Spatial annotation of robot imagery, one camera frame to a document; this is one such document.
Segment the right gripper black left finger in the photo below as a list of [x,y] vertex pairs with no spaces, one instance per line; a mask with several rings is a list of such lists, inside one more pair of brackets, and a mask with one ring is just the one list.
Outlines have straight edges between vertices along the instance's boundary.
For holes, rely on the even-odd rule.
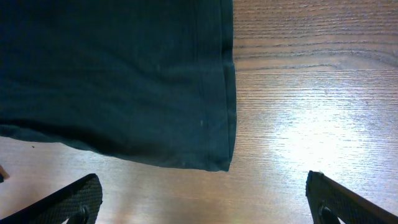
[[1,224],[95,224],[103,202],[99,177],[88,174],[1,220]]

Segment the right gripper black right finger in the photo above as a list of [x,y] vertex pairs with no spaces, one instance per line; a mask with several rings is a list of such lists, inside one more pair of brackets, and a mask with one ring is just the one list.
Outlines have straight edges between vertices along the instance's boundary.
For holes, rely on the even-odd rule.
[[315,224],[397,224],[397,216],[321,172],[308,172],[305,196]]

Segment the dark green cloth garment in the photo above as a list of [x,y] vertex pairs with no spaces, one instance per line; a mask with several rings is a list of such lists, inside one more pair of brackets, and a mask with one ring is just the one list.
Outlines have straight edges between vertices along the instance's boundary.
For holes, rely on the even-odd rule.
[[227,171],[231,0],[1,2],[1,135]]

